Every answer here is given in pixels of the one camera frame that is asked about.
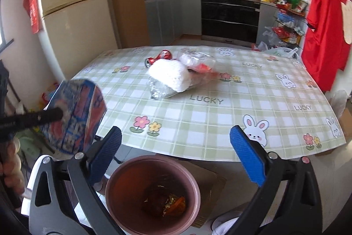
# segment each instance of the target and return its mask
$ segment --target metal screw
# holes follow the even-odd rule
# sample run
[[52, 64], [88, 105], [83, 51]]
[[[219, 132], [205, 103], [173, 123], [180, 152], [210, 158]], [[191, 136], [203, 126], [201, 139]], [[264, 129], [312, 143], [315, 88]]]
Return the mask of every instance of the metal screw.
[[50, 162], [50, 157], [45, 157], [43, 158], [43, 163], [49, 163]]
[[279, 157], [276, 152], [269, 152], [268, 156], [270, 159], [277, 159]]
[[84, 153], [82, 152], [78, 152], [77, 154], [75, 154], [75, 159], [81, 159], [84, 157]]
[[304, 163], [310, 163], [309, 158], [307, 158], [306, 156], [302, 157], [302, 161], [303, 161]]

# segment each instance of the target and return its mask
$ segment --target blue gripper pad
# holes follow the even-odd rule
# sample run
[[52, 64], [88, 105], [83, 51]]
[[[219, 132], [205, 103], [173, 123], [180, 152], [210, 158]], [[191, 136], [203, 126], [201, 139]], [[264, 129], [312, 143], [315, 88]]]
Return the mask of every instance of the blue gripper pad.
[[264, 163], [251, 146], [250, 139], [239, 126], [231, 128], [230, 142], [240, 158], [250, 180], [261, 187], [265, 181]]
[[89, 163], [88, 183], [93, 185], [100, 182], [109, 164], [113, 160], [122, 142], [122, 133], [118, 127], [112, 127], [108, 134], [101, 140], [101, 147], [94, 159]]

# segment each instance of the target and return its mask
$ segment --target table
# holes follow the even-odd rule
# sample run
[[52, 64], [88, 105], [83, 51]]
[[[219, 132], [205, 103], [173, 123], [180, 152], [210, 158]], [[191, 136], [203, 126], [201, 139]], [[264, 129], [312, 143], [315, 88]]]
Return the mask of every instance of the table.
[[163, 49], [108, 51], [75, 78], [95, 82], [107, 112], [97, 134], [112, 126], [123, 144], [165, 155], [207, 161], [239, 161], [229, 142], [232, 126], [283, 159], [312, 155], [346, 143], [323, 93], [297, 61], [261, 52], [197, 46], [217, 60], [218, 79], [171, 98], [153, 100], [144, 66]]

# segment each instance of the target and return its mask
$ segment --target human hand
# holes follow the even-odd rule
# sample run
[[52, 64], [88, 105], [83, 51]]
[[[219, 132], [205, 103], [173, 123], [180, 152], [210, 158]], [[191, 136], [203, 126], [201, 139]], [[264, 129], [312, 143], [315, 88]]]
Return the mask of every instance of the human hand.
[[5, 185], [12, 188], [15, 193], [21, 195], [24, 193], [24, 176], [21, 172], [21, 160], [18, 156], [20, 143], [14, 139], [7, 147], [7, 160], [0, 163], [0, 175], [4, 176]]

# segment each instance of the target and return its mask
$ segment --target refrigerator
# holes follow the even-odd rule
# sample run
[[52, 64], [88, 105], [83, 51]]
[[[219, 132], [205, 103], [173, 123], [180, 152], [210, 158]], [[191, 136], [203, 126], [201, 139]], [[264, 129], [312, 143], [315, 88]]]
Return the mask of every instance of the refrigerator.
[[38, 37], [58, 82], [74, 77], [99, 54], [117, 49], [108, 0], [38, 0]]

